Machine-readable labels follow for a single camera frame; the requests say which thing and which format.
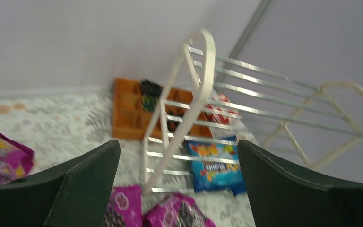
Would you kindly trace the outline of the purple grape candy bag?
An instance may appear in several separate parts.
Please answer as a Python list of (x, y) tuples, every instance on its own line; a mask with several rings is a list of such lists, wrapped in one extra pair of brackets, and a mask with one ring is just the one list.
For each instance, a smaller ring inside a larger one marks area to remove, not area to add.
[(112, 188), (102, 226), (142, 227), (139, 185)]
[(214, 227), (196, 205), (196, 201), (180, 193), (164, 197), (142, 218), (144, 227)]
[(27, 176), (34, 166), (34, 151), (0, 133), (0, 185)]

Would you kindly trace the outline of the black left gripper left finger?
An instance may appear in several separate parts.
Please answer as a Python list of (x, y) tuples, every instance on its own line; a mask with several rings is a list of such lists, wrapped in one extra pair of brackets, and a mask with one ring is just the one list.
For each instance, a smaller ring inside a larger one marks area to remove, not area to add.
[(99, 227), (120, 159), (118, 140), (0, 185), (0, 227)]

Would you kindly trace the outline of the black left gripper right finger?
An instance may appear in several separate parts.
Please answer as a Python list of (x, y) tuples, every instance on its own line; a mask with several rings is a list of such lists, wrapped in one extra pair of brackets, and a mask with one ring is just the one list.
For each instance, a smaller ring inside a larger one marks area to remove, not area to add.
[(238, 157), (258, 227), (363, 227), (363, 183), (324, 175), (247, 140)]

